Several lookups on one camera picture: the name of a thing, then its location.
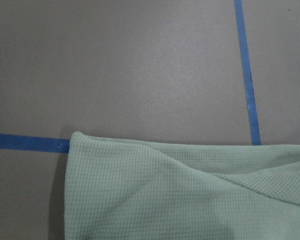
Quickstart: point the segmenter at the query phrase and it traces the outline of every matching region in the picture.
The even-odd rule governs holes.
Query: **folded cloth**
[[[300,145],[72,134],[65,240],[300,240]]]

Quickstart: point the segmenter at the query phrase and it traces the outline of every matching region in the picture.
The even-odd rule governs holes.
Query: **horizontal blue tape strip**
[[[68,139],[0,134],[0,149],[66,154],[69,146]]]
[[[246,36],[246,27],[244,19],[244,11],[241,0],[234,0],[236,24],[238,28],[240,54],[243,70],[243,78],[245,85],[245,96],[247,110],[250,122],[250,135],[252,145],[261,145],[260,130],[258,123],[257,106],[254,92],[254,84],[252,82],[251,66],[248,51],[248,41]]]

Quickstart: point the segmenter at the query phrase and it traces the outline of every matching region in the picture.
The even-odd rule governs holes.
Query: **waffle-textured fabric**
[[[65,240],[300,240],[300,145],[70,140]]]

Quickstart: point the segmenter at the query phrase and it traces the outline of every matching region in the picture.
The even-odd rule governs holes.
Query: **gray floor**
[[[300,0],[243,0],[263,145],[300,144]],[[0,133],[250,145],[232,0],[0,1]],[[0,239],[62,240],[66,154],[0,149]]]

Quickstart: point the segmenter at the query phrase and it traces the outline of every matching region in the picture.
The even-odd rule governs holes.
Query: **mint green fabric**
[[[300,145],[191,145],[74,132],[65,240],[300,240]]]

